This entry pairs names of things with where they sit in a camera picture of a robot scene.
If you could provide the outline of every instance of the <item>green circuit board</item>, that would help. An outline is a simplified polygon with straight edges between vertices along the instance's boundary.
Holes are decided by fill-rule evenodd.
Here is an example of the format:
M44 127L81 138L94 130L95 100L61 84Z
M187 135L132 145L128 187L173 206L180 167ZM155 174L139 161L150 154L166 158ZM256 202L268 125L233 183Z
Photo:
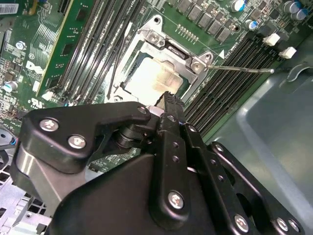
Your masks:
M67 4L68 9L60 11L62 4ZM60 95L54 94L49 99L42 95L51 87L49 79L60 77L74 54L75 45L87 23L92 4L92 0L40 1L36 14L18 16L14 25L2 35L3 38L0 38L0 83L4 84L9 79L18 85L12 92L0 90L0 123L16 135L19 133L22 117L27 112L33 109L64 106ZM147 0L134 21L129 37L132 38L137 29L152 16L161 15L162 30L165 34L195 55L211 51L214 55L213 65L220 65L231 56L234 48L247 34L245 22L253 14L259 25L271 24L277 31L282 32L288 38L290 46L296 47L307 38L312 32L308 23L312 17L307 16L304 21L292 21L289 15L283 14L283 4L282 1L250 0L246 3L244 11L234 13L231 12L228 1ZM192 13L195 7L200 10L196 19ZM278 15L271 16L273 10L277 11ZM83 17L77 20L80 13ZM200 26L205 14L210 16L211 24L212 22L218 24L219 33L214 35L211 33L215 30L212 25ZM227 36L219 38L223 30ZM197 96L214 72L209 71L203 84L194 88L187 105ZM265 79L266 76L263 76L261 82L251 87L247 94L256 90ZM109 82L108 77L102 87L106 87ZM97 94L95 103L105 102L104 96ZM243 96L235 107L239 107L247 98L247 95ZM216 131L235 110L232 109L222 118L212 131ZM106 158L98 165L106 171L122 162L116 159Z

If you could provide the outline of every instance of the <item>white connector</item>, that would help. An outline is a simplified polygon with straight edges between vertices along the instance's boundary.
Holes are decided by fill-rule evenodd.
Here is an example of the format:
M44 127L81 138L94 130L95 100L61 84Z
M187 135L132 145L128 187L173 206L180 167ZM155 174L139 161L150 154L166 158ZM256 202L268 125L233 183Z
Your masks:
M286 50L280 52L278 55L285 59L291 59L297 50L293 47L288 47Z
M269 45L270 47L274 46L278 40L280 39L279 35L276 33L272 33L271 35L269 35L268 37L263 39L263 42L266 45Z

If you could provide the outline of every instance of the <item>screw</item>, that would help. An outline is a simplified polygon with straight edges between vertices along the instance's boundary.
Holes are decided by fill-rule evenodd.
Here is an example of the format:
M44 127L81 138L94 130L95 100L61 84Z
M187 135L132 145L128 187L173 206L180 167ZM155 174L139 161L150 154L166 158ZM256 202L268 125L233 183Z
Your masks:
M192 132L197 132L196 128L192 125L189 125L189 130L191 130Z
M282 230L284 230L285 232L288 232L288 226L284 220L282 220L281 218L278 218L276 222Z
M222 146L220 146L219 144L216 144L215 147L216 147L217 150L219 150L220 152L224 152Z
M80 137L80 136L71 136L68 139L68 144L72 147L72 148L76 148L76 149L82 149L86 146L86 141Z
M249 231L249 226L246 222L246 220L241 215L235 215L234 217L235 223L238 226L238 228L243 231L244 233L247 233Z
M176 192L170 192L168 194L168 201L175 209L181 209L184 206L184 201L182 197Z
M195 71L198 71L200 69L199 65L195 65Z
M159 40L158 35L155 33L151 34L150 38L151 38L151 42L153 42L153 43L155 43Z
M297 232L300 232L300 229L298 228L297 224L295 222L293 222L291 219L288 220L289 224L292 226L292 228L294 230L296 230Z
M147 114L147 111L144 107L139 107L137 108L139 112L141 112L142 114Z
M167 118L171 120L172 122L175 122L175 118L172 115L168 115Z
M56 131L59 128L59 124L51 119L44 119L39 123L41 129L44 131Z

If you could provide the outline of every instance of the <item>motherboard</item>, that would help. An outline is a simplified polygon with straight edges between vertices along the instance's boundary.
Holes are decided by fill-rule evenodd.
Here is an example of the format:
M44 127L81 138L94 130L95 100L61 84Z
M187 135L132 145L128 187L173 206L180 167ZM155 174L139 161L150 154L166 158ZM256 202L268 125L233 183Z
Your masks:
M209 139L313 31L313 2L11 0L0 4L0 123L33 109L154 105L170 91ZM94 162L107 171L137 154Z

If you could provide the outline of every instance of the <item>gray metal panel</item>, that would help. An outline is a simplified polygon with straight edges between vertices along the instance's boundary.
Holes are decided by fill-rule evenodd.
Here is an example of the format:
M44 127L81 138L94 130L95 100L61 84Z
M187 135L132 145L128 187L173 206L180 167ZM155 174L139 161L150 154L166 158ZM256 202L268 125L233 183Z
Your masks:
M313 35L283 67L313 61ZM272 75L213 136L313 234L313 76Z

